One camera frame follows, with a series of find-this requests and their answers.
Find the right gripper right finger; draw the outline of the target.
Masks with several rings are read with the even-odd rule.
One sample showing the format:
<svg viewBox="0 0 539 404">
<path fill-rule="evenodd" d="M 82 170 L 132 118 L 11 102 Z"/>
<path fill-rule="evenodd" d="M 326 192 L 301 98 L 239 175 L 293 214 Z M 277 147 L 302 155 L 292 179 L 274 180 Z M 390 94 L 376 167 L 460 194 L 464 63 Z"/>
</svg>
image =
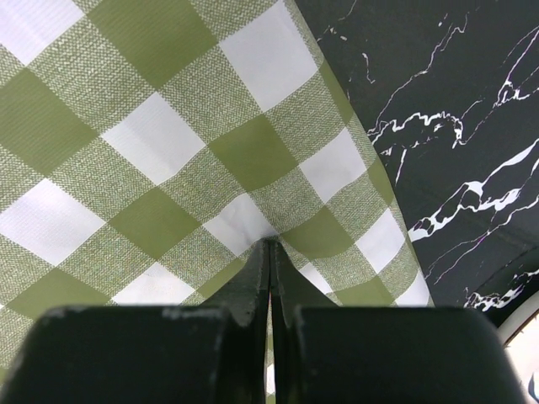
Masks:
<svg viewBox="0 0 539 404">
<path fill-rule="evenodd" d="M 522 403 L 494 325 L 473 309 L 338 306 L 269 243 L 279 403 Z"/>
</svg>

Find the green checkered cloth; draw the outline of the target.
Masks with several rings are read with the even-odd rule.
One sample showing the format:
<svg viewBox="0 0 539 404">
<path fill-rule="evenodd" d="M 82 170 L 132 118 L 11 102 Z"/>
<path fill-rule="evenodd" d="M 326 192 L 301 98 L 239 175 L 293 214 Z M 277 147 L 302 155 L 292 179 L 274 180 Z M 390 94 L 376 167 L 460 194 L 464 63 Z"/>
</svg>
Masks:
<svg viewBox="0 0 539 404">
<path fill-rule="evenodd" d="M 44 311 L 199 303 L 265 237 L 341 305 L 432 302 L 293 2 L 2 2 L 2 370 Z"/>
</svg>

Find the white blue striped plate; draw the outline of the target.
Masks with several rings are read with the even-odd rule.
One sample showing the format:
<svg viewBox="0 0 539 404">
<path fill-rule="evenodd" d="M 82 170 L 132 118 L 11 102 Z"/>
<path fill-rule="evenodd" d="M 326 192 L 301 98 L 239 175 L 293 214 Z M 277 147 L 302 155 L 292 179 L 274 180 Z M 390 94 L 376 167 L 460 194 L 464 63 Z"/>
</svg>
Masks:
<svg viewBox="0 0 539 404">
<path fill-rule="evenodd" d="M 522 306 L 500 325 L 499 335 L 525 403 L 538 403 L 538 309 Z"/>
</svg>

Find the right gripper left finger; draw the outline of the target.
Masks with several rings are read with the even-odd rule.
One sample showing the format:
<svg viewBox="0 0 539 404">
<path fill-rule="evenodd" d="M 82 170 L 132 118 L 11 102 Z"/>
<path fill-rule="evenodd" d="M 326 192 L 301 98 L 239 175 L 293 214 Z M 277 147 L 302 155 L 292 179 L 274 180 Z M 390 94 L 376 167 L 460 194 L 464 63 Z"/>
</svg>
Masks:
<svg viewBox="0 0 539 404">
<path fill-rule="evenodd" d="M 60 306 L 30 329 L 4 403 L 262 403 L 270 245 L 197 306 Z"/>
</svg>

